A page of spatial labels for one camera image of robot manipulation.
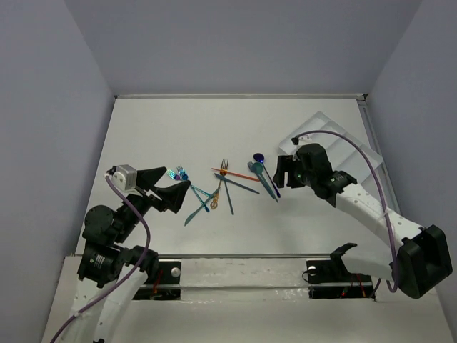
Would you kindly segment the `purple metallic spoon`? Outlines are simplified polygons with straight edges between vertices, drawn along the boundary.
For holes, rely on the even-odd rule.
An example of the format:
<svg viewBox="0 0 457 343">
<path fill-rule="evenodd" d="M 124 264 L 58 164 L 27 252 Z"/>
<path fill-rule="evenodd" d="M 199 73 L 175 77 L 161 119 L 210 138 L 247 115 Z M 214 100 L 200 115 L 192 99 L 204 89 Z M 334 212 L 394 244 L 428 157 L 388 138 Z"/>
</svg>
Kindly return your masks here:
<svg viewBox="0 0 457 343">
<path fill-rule="evenodd" d="M 271 176 L 270 176 L 270 174 L 268 172 L 268 169 L 266 168 L 265 156 L 262 153 L 257 152 L 257 153 L 255 153 L 253 155 L 253 158 L 254 158 L 255 161 L 257 161 L 257 162 L 259 162 L 259 163 L 261 163 L 263 165 L 263 170 L 266 172 L 266 175 L 267 175 L 267 177 L 268 177 L 268 179 L 269 179 L 269 181 L 270 181 L 270 183 L 271 183 L 271 185 L 272 185 L 272 187 L 273 187 L 273 189 L 274 189 L 274 191 L 276 193 L 276 196 L 278 198 L 280 198 L 281 194 L 279 193 L 279 190 L 277 189 L 276 185 L 274 184 L 273 179 L 271 178 Z"/>
</svg>

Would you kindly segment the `teal plastic spoon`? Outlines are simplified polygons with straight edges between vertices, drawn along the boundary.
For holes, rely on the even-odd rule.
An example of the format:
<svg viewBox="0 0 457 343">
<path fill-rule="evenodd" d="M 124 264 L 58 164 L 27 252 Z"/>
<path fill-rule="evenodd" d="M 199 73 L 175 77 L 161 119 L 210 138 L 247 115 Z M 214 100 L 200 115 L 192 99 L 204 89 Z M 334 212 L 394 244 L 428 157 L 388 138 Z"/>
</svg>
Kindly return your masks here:
<svg viewBox="0 0 457 343">
<path fill-rule="evenodd" d="M 268 192 L 268 194 L 276 201 L 278 202 L 278 199 L 276 197 L 276 195 L 274 194 L 272 188 L 269 186 L 268 182 L 266 181 L 264 175 L 263 175 L 263 166 L 261 163 L 259 162 L 255 162 L 254 163 L 256 165 L 256 168 L 257 168 L 257 172 L 258 172 L 258 175 L 257 177 L 260 179 L 260 182 L 262 183 L 263 187 L 266 189 L 266 191 Z"/>
</svg>

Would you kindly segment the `dark blue knife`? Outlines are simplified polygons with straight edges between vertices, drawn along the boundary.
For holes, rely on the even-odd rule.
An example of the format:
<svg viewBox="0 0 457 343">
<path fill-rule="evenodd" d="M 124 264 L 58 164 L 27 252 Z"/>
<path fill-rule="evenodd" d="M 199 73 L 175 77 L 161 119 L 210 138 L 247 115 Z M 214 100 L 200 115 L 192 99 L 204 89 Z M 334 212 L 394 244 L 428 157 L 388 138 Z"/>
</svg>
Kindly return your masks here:
<svg viewBox="0 0 457 343">
<path fill-rule="evenodd" d="M 219 179 L 220 181 L 223 181 L 223 182 L 226 182 L 226 183 L 229 183 L 229 184 L 233 184 L 233 185 L 236 186 L 236 187 L 239 187 L 239 188 L 244 189 L 244 190 L 246 190 L 246 191 L 252 192 L 252 193 L 254 193 L 254 194 L 260 194 L 260 193 L 259 193 L 258 191 L 256 191 L 255 189 L 252 189 L 252 188 L 247 187 L 247 186 L 245 186 L 245 185 L 242 185 L 242 184 L 240 184 L 240 183 L 238 183 L 238 182 L 235 182 L 235 181 L 232 181 L 232 180 L 230 180 L 230 179 L 227 179 L 226 177 L 224 177 L 224 176 L 222 176 L 222 175 L 220 175 L 220 174 L 214 173 L 214 176 L 215 176 L 217 179 Z"/>
</svg>

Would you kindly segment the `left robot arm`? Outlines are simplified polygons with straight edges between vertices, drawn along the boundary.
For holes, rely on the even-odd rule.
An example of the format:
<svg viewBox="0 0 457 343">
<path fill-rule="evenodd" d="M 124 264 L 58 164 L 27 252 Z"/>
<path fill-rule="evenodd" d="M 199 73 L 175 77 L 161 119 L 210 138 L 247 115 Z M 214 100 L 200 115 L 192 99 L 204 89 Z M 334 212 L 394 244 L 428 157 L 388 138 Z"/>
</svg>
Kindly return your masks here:
<svg viewBox="0 0 457 343">
<path fill-rule="evenodd" d="M 191 183 L 157 187 L 166 172 L 164 166 L 136 170 L 125 164 L 104 174 L 122 203 L 117 209 L 97 205 L 86 213 L 74 302 L 53 342 L 111 342 L 130 302 L 143 298 L 143 285 L 152 288 L 152 299 L 179 295 L 172 288 L 180 282 L 181 263 L 160 260 L 149 248 L 151 230 L 145 220 L 150 209 L 177 213 L 184 202 Z"/>
</svg>

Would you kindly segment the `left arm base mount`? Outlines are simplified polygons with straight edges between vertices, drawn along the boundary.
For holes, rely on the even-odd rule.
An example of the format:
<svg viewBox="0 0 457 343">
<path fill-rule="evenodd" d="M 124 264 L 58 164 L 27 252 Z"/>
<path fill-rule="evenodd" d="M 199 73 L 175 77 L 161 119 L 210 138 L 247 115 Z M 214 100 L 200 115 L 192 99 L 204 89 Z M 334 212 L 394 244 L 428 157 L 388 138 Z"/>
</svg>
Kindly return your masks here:
<svg viewBox="0 0 457 343">
<path fill-rule="evenodd" d="M 155 277 L 148 278 L 134 295 L 136 301 L 181 299 L 181 260 L 160 259 Z"/>
</svg>

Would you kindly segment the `orange chopstick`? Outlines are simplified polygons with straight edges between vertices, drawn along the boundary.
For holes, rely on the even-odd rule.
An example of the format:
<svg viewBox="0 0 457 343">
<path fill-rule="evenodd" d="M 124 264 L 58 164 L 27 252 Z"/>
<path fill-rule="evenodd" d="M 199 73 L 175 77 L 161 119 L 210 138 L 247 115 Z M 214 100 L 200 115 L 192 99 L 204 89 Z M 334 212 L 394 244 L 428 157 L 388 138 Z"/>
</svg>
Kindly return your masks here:
<svg viewBox="0 0 457 343">
<path fill-rule="evenodd" d="M 227 171 L 225 169 L 211 168 L 211 170 L 212 171 L 221 172 L 221 174 L 223 176 L 230 175 L 230 176 L 235 176 L 235 177 L 239 177 L 239 178 L 242 178 L 242 179 L 248 179 L 248 180 L 251 180 L 251 181 L 260 182 L 260 179 L 258 177 L 250 177 L 250 176 L 245 175 L 245 174 L 239 174 L 239 173 L 236 173 L 236 172 Z"/>
</svg>

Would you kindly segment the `iridescent blue fork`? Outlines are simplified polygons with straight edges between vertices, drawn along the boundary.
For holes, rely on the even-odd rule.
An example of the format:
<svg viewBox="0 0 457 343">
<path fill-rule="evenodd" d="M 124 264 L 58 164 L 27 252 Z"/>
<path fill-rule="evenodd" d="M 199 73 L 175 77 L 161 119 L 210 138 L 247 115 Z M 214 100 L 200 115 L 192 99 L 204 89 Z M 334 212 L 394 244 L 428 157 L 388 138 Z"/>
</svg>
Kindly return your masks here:
<svg viewBox="0 0 457 343">
<path fill-rule="evenodd" d="M 189 176 L 187 175 L 185 169 L 182 166 L 177 166 L 176 168 L 179 176 L 181 177 L 182 180 L 187 181 L 189 179 Z M 194 189 L 193 186 L 191 186 L 192 191 L 194 192 L 194 195 L 197 197 L 197 199 L 203 204 L 203 199 L 199 196 L 198 192 Z"/>
</svg>

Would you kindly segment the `teal plastic knife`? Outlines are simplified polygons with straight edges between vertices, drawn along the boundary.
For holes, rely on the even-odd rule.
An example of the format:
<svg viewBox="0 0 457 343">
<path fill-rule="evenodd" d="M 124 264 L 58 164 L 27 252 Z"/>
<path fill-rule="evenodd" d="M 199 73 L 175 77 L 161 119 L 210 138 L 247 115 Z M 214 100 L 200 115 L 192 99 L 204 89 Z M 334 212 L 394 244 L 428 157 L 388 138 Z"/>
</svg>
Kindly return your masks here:
<svg viewBox="0 0 457 343">
<path fill-rule="evenodd" d="M 185 220 L 184 226 L 186 226 L 216 195 L 216 193 L 219 191 L 219 188 L 216 188 L 216 190 L 201 204 L 200 207 L 198 207 L 194 212 L 192 212 Z"/>
</svg>

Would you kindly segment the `blue-grey plastic fork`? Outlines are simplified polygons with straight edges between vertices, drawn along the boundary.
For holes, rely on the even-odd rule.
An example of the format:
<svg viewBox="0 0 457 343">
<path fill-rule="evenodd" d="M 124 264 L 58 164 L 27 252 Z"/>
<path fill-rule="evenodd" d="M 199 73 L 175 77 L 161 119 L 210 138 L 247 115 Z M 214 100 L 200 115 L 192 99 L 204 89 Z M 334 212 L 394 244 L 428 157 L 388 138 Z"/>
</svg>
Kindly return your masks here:
<svg viewBox="0 0 457 343">
<path fill-rule="evenodd" d="M 253 162 L 250 161 L 248 163 L 248 167 L 249 167 L 251 172 L 253 172 L 255 175 L 258 175 L 256 165 Z"/>
</svg>

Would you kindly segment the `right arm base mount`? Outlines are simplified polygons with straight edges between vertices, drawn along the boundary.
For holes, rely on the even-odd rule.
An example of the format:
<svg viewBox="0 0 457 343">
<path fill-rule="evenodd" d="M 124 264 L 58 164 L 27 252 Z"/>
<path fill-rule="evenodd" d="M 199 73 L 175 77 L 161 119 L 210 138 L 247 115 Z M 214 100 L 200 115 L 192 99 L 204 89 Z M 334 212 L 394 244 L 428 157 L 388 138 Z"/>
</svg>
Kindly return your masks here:
<svg viewBox="0 0 457 343">
<path fill-rule="evenodd" d="M 346 243 L 335 249 L 328 259 L 307 261 L 301 274 L 308 285 L 310 299 L 375 299 L 375 286 L 370 276 L 350 273 L 342 256 L 356 247 Z"/>
</svg>

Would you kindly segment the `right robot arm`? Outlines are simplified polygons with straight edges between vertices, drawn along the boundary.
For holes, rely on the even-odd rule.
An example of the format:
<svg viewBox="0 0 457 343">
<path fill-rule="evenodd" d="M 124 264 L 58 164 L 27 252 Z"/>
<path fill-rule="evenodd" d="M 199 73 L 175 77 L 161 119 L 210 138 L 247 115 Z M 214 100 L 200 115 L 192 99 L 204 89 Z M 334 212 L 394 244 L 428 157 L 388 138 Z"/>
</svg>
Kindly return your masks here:
<svg viewBox="0 0 457 343">
<path fill-rule="evenodd" d="M 379 258 L 352 242 L 335 249 L 328 263 L 334 279 L 365 274 L 419 299 L 452 274 L 442 229 L 424 227 L 388 208 L 356 178 L 333 169 L 320 144 L 303 145 L 293 155 L 278 156 L 273 182 L 279 188 L 310 187 L 319 199 L 353 217 L 387 246 L 388 251 Z"/>
</svg>

